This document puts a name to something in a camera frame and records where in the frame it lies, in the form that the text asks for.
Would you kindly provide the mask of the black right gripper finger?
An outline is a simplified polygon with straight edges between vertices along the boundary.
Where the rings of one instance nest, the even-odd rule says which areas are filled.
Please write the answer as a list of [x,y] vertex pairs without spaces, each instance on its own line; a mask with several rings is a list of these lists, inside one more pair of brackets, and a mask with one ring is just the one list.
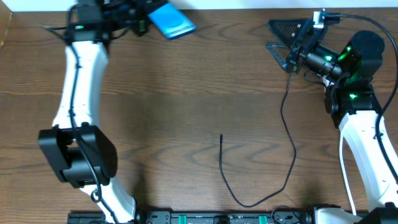
[[[287,49],[289,51],[286,57],[278,53],[277,48]],[[285,46],[281,41],[270,41],[266,44],[266,49],[271,53],[273,58],[284,71],[293,71],[294,66],[292,63],[293,54],[291,50]]]
[[306,19],[270,20],[269,30],[289,49],[291,49],[307,25]]

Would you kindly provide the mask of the blue screen smartphone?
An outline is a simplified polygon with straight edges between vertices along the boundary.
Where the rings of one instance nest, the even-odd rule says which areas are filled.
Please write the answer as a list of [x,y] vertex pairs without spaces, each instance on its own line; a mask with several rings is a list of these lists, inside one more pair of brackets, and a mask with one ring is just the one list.
[[196,25],[169,1],[156,1],[147,5],[151,22],[169,39],[177,39],[195,32]]

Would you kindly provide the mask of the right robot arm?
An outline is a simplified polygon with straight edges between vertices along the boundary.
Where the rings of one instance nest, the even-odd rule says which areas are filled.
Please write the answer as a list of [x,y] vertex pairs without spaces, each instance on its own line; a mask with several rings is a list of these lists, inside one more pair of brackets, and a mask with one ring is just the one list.
[[365,187],[368,213],[344,211],[336,205],[311,206],[300,223],[396,223],[397,154],[384,124],[382,107],[371,84],[382,65],[385,44],[370,30],[355,33],[341,52],[322,45],[327,28],[339,23],[335,13],[316,12],[311,19],[270,20],[276,41],[268,50],[287,73],[302,67],[325,89],[324,104],[347,143]]

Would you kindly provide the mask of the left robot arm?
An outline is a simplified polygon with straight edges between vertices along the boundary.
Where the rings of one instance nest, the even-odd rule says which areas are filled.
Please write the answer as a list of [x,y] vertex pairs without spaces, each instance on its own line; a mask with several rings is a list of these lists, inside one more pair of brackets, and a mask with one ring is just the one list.
[[78,1],[63,27],[47,31],[65,44],[67,60],[62,98],[39,146],[61,182],[86,193],[106,223],[145,223],[146,213],[121,184],[114,144],[100,128],[100,91],[109,63],[109,45],[121,35],[147,32],[149,14],[163,1]]

